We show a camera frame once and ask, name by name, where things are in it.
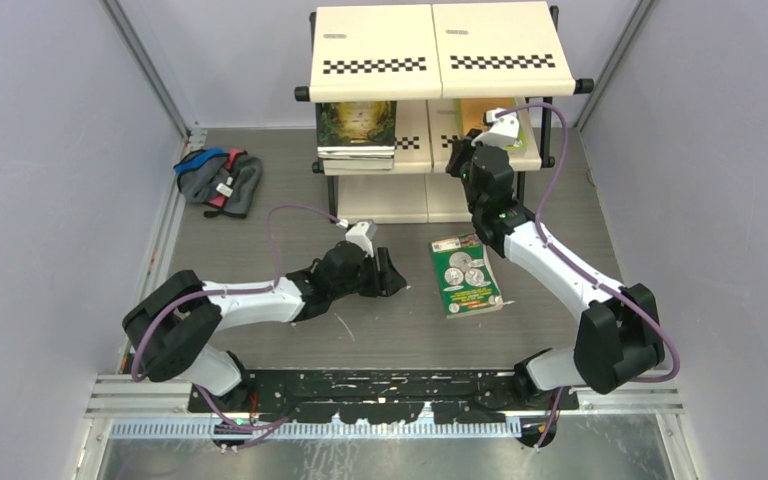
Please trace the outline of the lime green cartoon book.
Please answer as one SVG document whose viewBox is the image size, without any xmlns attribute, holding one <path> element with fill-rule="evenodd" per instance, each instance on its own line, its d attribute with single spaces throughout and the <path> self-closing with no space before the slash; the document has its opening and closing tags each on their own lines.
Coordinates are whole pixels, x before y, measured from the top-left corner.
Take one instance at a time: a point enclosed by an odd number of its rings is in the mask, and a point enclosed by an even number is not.
<svg viewBox="0 0 768 480">
<path fill-rule="evenodd" d="M 502 148 L 508 152 L 524 152 L 527 139 L 518 113 L 497 118 L 499 111 L 513 108 L 513 98 L 459 99 L 455 102 L 456 119 L 462 135 L 477 130 L 473 143 Z"/>
</svg>

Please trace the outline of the orange Huckleberry Finn book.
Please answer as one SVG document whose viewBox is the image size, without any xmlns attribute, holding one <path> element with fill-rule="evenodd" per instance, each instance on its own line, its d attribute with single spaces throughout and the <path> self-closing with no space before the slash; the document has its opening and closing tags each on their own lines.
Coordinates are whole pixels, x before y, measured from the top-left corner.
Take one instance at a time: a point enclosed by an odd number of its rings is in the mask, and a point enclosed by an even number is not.
<svg viewBox="0 0 768 480">
<path fill-rule="evenodd" d="M 485 128 L 485 113 L 494 109 L 514 107 L 514 98 L 473 98 L 458 99 L 455 102 L 460 132 L 465 135 L 473 129 Z"/>
</svg>

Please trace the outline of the green Alice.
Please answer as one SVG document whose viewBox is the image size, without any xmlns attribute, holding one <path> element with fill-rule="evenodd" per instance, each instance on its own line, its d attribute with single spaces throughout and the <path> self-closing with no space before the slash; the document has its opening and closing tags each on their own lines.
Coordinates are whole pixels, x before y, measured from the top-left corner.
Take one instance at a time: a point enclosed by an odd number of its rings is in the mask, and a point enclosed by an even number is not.
<svg viewBox="0 0 768 480">
<path fill-rule="evenodd" d="M 393 150 L 396 114 L 395 101 L 318 103 L 317 144 L 330 150 Z"/>
</svg>

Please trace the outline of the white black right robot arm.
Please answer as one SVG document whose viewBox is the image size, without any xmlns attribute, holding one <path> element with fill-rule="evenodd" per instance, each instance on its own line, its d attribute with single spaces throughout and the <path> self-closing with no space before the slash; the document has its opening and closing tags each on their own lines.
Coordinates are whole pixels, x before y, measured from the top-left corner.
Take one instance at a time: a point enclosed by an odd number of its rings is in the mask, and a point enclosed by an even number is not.
<svg viewBox="0 0 768 480">
<path fill-rule="evenodd" d="M 515 365 L 522 407 L 542 409 L 560 387 L 608 394 L 665 360 L 652 291 L 601 274 L 554 238 L 515 197 L 515 172 L 504 149 L 467 136 L 453 146 L 446 172 L 463 185 L 481 242 L 531 274 L 577 322 L 572 347 L 549 348 Z"/>
</svg>

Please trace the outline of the dark green cartoon book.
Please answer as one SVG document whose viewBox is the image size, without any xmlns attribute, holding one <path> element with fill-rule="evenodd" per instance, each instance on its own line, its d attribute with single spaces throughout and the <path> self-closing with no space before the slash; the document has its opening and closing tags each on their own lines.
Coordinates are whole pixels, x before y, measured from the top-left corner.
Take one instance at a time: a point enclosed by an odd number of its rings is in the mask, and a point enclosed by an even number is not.
<svg viewBox="0 0 768 480">
<path fill-rule="evenodd" d="M 429 243 L 435 279 L 448 319 L 484 314 L 504 306 L 486 246 L 475 233 Z"/>
</svg>

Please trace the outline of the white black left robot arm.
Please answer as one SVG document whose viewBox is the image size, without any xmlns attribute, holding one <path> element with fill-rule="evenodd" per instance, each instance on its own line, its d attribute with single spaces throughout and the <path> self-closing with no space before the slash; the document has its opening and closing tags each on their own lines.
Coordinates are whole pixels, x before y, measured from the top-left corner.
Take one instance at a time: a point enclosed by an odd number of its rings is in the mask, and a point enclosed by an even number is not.
<svg viewBox="0 0 768 480">
<path fill-rule="evenodd" d="M 275 281 L 222 284 L 182 270 L 123 318 L 135 349 L 131 375 L 156 383 L 182 378 L 210 393 L 225 411 L 237 413 L 250 403 L 252 388 L 237 356 L 211 346 L 215 333 L 306 321 L 345 297 L 387 298 L 406 286 L 387 248 L 366 251 L 349 241 Z"/>
</svg>

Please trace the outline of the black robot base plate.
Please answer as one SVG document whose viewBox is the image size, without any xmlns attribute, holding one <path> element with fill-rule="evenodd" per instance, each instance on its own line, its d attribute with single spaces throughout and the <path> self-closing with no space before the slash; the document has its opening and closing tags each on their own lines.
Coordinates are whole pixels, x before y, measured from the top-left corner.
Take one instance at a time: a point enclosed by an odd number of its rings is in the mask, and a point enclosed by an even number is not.
<svg viewBox="0 0 768 480">
<path fill-rule="evenodd" d="M 248 369 L 212 400 L 227 416 L 300 424 L 410 424 L 425 408 L 437 424 L 489 424 L 516 411 L 580 406 L 574 393 L 540 393 L 523 373 L 496 369 Z"/>
</svg>

